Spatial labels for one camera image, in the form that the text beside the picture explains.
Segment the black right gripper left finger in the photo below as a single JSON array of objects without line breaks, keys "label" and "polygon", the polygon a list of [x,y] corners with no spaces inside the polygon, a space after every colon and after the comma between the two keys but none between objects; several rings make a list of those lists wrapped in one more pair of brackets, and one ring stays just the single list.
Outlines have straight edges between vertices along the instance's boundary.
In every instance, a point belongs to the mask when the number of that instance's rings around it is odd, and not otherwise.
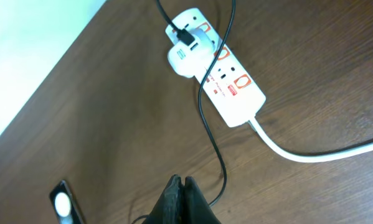
[{"label": "black right gripper left finger", "polygon": [[183,185],[181,177],[173,175],[151,213],[143,224],[179,224],[182,221]]}]

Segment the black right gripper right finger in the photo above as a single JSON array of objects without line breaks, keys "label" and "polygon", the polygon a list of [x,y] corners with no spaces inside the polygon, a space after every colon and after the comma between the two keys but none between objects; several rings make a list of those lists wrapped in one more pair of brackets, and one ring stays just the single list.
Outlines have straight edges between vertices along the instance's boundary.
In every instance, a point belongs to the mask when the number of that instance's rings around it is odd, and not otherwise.
[{"label": "black right gripper right finger", "polygon": [[181,220],[185,224],[220,224],[192,177],[185,178]]}]

